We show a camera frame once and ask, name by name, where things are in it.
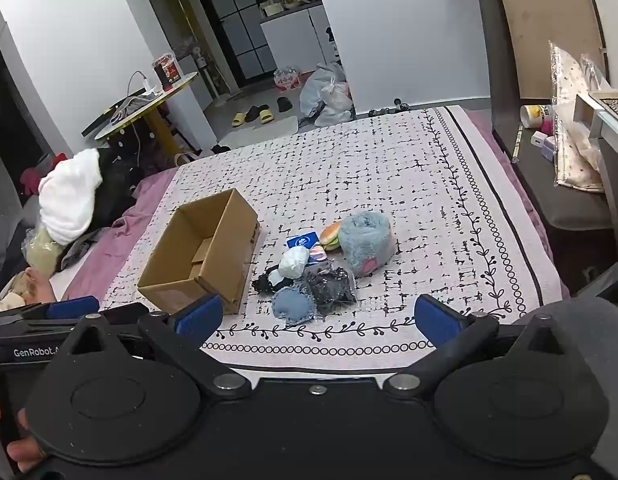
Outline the black fabric white-stitched pouch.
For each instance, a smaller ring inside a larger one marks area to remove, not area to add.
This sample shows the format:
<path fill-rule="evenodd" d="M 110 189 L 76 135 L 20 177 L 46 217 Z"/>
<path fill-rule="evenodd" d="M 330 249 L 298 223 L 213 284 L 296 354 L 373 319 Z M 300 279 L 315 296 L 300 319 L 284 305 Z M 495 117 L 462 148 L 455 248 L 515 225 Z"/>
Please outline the black fabric white-stitched pouch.
<path fill-rule="evenodd" d="M 251 287 L 259 295 L 274 295 L 284 287 L 294 284 L 293 280 L 285 278 L 279 271 L 278 266 L 271 266 L 258 278 L 251 282 Z"/>

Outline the blue heart-shaped cushion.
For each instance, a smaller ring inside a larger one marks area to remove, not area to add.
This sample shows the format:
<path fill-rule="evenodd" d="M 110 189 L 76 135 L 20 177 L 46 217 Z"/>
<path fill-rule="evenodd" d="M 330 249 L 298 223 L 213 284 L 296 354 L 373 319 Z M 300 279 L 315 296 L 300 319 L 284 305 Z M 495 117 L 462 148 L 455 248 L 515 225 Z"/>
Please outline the blue heart-shaped cushion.
<path fill-rule="evenodd" d="M 305 284 L 286 286 L 274 294 L 271 309 L 287 325 L 297 325 L 315 317 L 315 298 Z"/>

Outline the white plastic bundle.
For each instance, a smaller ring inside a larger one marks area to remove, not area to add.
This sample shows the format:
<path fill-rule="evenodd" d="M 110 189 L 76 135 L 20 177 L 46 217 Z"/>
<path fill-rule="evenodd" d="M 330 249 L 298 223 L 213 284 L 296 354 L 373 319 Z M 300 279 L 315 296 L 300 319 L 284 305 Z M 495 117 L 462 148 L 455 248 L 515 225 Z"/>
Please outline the white plastic bundle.
<path fill-rule="evenodd" d="M 281 257 L 279 267 L 283 278 L 298 280 L 303 276 L 303 270 L 307 266 L 310 252 L 305 246 L 294 246 L 289 248 Z"/>

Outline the fluffy blue plush toy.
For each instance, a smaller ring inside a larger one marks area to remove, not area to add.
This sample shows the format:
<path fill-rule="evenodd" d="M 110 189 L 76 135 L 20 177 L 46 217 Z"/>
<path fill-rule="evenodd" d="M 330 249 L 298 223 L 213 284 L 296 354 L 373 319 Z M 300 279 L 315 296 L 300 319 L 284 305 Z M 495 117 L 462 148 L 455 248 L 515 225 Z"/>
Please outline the fluffy blue plush toy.
<path fill-rule="evenodd" d="M 338 239 L 356 278 L 372 274 L 395 255 L 396 244 L 390 222 L 375 211 L 361 211 L 343 220 Z"/>

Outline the clear bag black items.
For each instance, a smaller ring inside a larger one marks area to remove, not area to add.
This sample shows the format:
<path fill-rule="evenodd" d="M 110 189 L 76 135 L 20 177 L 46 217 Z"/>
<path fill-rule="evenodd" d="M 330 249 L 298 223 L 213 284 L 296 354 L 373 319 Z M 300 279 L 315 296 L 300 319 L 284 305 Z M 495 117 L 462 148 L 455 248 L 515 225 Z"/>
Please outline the clear bag black items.
<path fill-rule="evenodd" d="M 357 302 L 355 278 L 343 266 L 311 266 L 303 280 L 321 316 Z"/>

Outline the blue tissue pack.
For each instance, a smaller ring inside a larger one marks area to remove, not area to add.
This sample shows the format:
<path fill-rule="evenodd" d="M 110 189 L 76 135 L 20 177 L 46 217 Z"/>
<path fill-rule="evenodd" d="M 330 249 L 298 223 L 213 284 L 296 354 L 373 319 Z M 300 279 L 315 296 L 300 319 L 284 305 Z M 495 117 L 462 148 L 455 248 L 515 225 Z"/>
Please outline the blue tissue pack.
<path fill-rule="evenodd" d="M 320 243 L 316 232 L 309 232 L 289 238 L 286 241 L 286 246 L 288 248 L 297 246 L 307 248 L 309 250 L 308 266 L 314 266 L 315 264 L 323 263 L 327 260 L 326 251 Z"/>

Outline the plush hamburger toy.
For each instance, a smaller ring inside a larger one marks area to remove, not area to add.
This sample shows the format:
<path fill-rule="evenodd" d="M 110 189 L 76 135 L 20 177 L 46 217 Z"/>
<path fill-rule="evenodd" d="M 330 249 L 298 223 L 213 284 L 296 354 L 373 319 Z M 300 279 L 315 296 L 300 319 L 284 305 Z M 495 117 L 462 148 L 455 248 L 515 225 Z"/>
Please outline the plush hamburger toy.
<path fill-rule="evenodd" d="M 341 229 L 341 222 L 336 221 L 327 226 L 320 234 L 319 241 L 326 252 L 331 252 L 339 248 L 338 234 Z"/>

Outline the pink bed sheet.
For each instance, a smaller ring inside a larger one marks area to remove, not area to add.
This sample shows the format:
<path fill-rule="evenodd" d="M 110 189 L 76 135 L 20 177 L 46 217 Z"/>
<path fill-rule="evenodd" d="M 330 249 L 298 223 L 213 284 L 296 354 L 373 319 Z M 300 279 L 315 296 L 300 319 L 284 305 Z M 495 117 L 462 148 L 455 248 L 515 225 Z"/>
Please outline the pink bed sheet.
<path fill-rule="evenodd" d="M 146 230 L 160 200 L 175 176 L 175 168 L 143 179 L 132 194 L 135 202 L 112 222 L 95 243 L 62 293 L 62 300 L 93 296 L 103 301 L 107 289 Z"/>

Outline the beige clothes bundle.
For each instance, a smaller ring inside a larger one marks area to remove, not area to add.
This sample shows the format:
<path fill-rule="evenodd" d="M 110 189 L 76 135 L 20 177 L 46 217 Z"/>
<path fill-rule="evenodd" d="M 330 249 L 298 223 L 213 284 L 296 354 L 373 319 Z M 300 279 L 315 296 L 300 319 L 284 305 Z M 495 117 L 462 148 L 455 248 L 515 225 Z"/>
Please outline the beige clothes bundle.
<path fill-rule="evenodd" d="M 64 246 L 50 237 L 44 226 L 36 226 L 29 230 L 22 242 L 24 260 L 30 268 L 37 270 L 44 278 L 51 278 L 56 272 L 64 249 Z"/>

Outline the brown cardboard box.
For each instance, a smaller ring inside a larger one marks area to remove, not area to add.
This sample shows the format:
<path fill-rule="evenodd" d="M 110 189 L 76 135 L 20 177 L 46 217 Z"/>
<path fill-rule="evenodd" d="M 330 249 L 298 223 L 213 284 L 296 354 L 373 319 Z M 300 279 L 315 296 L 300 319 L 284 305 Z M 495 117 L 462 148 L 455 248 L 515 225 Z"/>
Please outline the brown cardboard box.
<path fill-rule="evenodd" d="M 239 312 L 260 232 L 258 214 L 235 188 L 177 208 L 149 257 L 138 291 L 178 312 L 206 295 Z"/>

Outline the white fluffy garment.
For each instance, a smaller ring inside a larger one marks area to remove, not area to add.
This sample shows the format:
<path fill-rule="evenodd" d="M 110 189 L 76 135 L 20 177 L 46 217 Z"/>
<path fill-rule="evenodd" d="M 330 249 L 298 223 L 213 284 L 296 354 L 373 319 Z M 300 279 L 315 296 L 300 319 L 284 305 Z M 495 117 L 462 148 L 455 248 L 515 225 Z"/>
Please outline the white fluffy garment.
<path fill-rule="evenodd" d="M 88 229 L 102 182 L 96 148 L 62 160 L 40 181 L 40 220 L 55 243 L 67 246 Z"/>

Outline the black clothes pile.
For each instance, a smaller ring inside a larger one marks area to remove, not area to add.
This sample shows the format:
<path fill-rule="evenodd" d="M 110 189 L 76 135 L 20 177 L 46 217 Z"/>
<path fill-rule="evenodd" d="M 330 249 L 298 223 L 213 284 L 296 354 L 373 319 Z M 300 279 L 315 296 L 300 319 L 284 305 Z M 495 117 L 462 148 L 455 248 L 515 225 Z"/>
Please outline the black clothes pile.
<path fill-rule="evenodd" d="M 130 159 L 121 159 L 107 148 L 99 148 L 102 183 L 95 191 L 92 221 L 88 232 L 109 228 L 123 213 L 132 207 L 136 198 L 133 192 L 145 177 L 143 169 Z"/>

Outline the white black patterned blanket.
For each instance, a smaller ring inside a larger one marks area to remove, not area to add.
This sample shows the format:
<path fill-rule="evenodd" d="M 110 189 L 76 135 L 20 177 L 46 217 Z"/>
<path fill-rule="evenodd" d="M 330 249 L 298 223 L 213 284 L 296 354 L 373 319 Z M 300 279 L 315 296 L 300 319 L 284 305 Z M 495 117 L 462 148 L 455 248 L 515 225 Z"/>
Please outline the white black patterned blanket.
<path fill-rule="evenodd" d="M 106 292 L 175 312 L 217 294 L 215 359 L 367 375 L 431 352 L 415 300 L 511 324 L 563 287 L 460 107 L 359 119 L 181 167 Z"/>

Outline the round white yellow table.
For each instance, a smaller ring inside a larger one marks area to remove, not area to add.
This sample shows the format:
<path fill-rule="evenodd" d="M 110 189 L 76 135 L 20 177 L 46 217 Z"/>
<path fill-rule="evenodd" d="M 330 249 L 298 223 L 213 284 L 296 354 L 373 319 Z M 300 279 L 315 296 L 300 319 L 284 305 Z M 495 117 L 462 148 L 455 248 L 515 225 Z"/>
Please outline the round white yellow table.
<path fill-rule="evenodd" d="M 106 141 L 111 136 L 119 133 L 134 125 L 139 119 L 143 118 L 149 125 L 150 131 L 154 133 L 161 151 L 167 158 L 177 158 L 183 155 L 179 144 L 173 139 L 171 130 L 157 110 L 158 106 L 167 102 L 172 96 L 187 88 L 187 86 L 198 76 L 198 73 L 188 73 L 182 76 L 168 90 L 160 92 L 152 90 L 149 93 L 133 92 L 119 102 L 103 111 L 86 127 L 81 135 L 84 138 L 93 136 L 94 141 Z"/>

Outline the yellow slipper left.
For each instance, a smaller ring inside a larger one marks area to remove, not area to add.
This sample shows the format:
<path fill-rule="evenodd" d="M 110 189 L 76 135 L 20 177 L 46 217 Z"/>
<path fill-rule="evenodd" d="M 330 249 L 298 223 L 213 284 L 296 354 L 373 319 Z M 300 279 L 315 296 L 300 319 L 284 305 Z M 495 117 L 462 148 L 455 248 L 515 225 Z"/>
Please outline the yellow slipper left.
<path fill-rule="evenodd" d="M 246 115 L 244 113 L 236 113 L 232 119 L 232 127 L 239 128 L 241 125 L 245 124 Z"/>

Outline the yellow slipper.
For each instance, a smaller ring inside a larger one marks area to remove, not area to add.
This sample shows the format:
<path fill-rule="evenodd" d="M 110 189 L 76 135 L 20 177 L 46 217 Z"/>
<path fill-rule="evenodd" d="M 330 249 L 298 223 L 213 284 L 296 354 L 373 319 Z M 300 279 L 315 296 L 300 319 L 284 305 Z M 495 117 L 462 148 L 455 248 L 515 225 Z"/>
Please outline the yellow slipper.
<path fill-rule="evenodd" d="M 269 122 L 273 122 L 274 116 L 271 113 L 271 110 L 269 110 L 269 108 L 265 108 L 264 110 L 262 110 L 259 113 L 259 120 L 262 123 L 262 125 L 266 125 L 266 124 L 269 124 Z"/>
<path fill-rule="evenodd" d="M 239 128 L 241 125 L 245 124 L 246 115 L 244 113 L 236 113 L 232 119 L 232 127 Z"/>

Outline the white floor mat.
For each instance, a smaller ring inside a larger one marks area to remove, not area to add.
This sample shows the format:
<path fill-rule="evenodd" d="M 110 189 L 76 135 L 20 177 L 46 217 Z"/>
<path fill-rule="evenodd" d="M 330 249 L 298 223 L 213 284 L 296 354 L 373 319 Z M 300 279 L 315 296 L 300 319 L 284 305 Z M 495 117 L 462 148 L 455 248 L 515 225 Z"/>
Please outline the white floor mat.
<path fill-rule="evenodd" d="M 235 150 L 236 148 L 245 148 L 245 146 L 251 144 L 274 140 L 282 136 L 291 136 L 297 132 L 298 119 L 296 116 L 289 116 L 274 120 L 266 125 L 233 130 L 224 136 L 220 144 Z"/>

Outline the patterned plastic wrapped pillow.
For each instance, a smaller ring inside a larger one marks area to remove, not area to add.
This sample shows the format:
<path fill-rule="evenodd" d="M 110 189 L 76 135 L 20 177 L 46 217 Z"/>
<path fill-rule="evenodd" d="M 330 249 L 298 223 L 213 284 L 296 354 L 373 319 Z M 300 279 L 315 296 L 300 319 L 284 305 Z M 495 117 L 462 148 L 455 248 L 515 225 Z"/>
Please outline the patterned plastic wrapped pillow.
<path fill-rule="evenodd" d="M 589 140 L 589 128 L 574 119 L 581 94 L 608 88 L 605 76 L 586 54 L 579 60 L 549 42 L 554 117 L 556 184 L 573 190 L 602 194 L 599 172 L 600 150 Z"/>

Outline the small white purple boxes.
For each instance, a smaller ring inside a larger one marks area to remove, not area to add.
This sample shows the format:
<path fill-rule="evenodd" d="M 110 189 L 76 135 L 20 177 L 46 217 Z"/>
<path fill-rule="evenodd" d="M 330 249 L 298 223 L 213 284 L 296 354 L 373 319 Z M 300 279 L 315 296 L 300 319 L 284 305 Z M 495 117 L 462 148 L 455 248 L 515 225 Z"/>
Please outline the small white purple boxes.
<path fill-rule="evenodd" d="M 530 144 L 535 148 L 538 148 L 540 155 L 552 162 L 554 154 L 556 154 L 556 144 L 554 143 L 554 136 L 548 136 L 541 131 L 535 131 L 530 138 Z"/>

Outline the yellow slipper right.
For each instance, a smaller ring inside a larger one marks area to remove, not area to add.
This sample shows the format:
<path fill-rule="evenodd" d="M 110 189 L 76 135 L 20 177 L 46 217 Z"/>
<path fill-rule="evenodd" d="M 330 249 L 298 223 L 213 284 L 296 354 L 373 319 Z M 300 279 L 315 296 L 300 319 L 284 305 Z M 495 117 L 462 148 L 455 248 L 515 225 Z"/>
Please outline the yellow slipper right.
<path fill-rule="evenodd" d="M 269 124 L 269 122 L 273 122 L 274 116 L 271 113 L 271 110 L 269 110 L 269 108 L 265 108 L 264 110 L 262 110 L 259 113 L 259 120 L 262 123 L 262 125 L 266 125 L 266 124 Z"/>

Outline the yellow white cup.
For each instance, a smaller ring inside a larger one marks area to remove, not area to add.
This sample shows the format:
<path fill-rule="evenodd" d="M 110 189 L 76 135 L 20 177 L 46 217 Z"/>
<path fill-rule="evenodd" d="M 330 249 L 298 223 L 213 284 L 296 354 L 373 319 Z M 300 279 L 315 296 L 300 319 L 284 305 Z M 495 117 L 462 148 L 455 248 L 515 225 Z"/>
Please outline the yellow white cup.
<path fill-rule="evenodd" d="M 551 108 L 549 105 L 523 105 L 520 108 L 520 122 L 525 129 L 540 129 L 549 119 Z"/>

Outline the black roller skates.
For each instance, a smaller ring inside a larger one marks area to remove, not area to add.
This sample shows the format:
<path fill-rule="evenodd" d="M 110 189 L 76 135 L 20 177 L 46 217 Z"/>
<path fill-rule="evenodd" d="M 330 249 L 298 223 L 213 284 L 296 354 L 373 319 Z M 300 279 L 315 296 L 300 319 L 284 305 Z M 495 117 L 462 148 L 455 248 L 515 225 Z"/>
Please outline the black roller skates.
<path fill-rule="evenodd" d="M 369 110 L 367 116 L 379 117 L 384 115 L 395 115 L 403 112 L 409 112 L 409 110 L 411 110 L 411 106 L 408 103 L 402 102 L 401 99 L 394 99 L 393 107 L 382 107 L 378 110 L 375 110 L 375 108 L 373 108 L 373 110 Z"/>

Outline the red black canister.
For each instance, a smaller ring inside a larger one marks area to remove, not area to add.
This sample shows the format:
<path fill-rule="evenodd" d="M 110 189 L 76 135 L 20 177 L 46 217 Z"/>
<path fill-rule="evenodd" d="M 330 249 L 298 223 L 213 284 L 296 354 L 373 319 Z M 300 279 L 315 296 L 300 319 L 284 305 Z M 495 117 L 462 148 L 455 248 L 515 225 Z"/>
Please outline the red black canister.
<path fill-rule="evenodd" d="M 152 69 L 156 73 L 161 88 L 165 91 L 173 87 L 173 85 L 181 79 L 181 73 L 172 52 L 165 53 L 152 62 Z"/>

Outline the red white water bottle pack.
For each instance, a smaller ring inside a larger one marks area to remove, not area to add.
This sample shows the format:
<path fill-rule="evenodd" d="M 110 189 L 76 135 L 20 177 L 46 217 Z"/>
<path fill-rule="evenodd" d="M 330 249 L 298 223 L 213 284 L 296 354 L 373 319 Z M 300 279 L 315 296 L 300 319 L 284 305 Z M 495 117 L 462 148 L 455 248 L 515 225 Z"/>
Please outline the red white water bottle pack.
<path fill-rule="evenodd" d="M 300 73 L 295 67 L 278 68 L 273 74 L 274 85 L 281 91 L 291 91 L 301 86 Z"/>

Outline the grey plastic bags pile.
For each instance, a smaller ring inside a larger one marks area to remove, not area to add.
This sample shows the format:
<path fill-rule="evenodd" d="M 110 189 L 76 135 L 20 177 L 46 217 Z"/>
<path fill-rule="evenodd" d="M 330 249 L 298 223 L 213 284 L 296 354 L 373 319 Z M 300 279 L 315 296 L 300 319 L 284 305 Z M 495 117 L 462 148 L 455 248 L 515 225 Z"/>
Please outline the grey plastic bags pile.
<path fill-rule="evenodd" d="M 303 119 L 317 128 L 355 118 L 349 84 L 338 63 L 318 65 L 300 91 L 299 109 Z"/>

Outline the white kitchen cabinet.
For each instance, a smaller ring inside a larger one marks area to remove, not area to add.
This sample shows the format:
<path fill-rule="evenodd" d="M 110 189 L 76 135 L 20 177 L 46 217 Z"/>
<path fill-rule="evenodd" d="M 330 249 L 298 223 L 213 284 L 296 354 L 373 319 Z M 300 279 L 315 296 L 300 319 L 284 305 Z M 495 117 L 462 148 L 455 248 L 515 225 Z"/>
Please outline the white kitchen cabinet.
<path fill-rule="evenodd" d="M 322 3 L 305 4 L 265 18 L 260 26 L 278 70 L 293 68 L 304 74 L 339 60 Z"/>

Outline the brown wooden board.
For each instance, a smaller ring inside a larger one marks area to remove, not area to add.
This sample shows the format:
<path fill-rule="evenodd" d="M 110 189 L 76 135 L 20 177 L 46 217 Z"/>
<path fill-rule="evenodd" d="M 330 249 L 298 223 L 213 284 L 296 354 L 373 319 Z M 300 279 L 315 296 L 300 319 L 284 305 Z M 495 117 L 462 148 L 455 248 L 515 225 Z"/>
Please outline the brown wooden board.
<path fill-rule="evenodd" d="M 588 55 L 609 73 L 596 0 L 501 0 L 509 26 L 518 92 L 526 101 L 552 96 L 550 46 L 578 60 Z"/>

